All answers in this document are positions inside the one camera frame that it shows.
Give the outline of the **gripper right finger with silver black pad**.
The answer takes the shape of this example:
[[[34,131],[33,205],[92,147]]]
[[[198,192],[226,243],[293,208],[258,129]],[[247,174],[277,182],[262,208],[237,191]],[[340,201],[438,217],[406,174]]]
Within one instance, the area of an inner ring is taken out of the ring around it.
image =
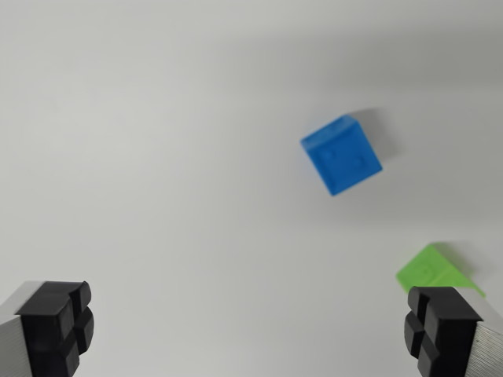
[[[422,376],[501,376],[502,315],[467,287],[412,287],[404,322]]]

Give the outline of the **gripper left finger with silver black pad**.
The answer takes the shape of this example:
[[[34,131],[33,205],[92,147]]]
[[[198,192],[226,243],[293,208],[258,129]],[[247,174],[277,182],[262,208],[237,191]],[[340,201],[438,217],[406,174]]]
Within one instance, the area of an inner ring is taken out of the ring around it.
[[[26,281],[1,304],[1,375],[73,376],[94,336],[86,282]]]

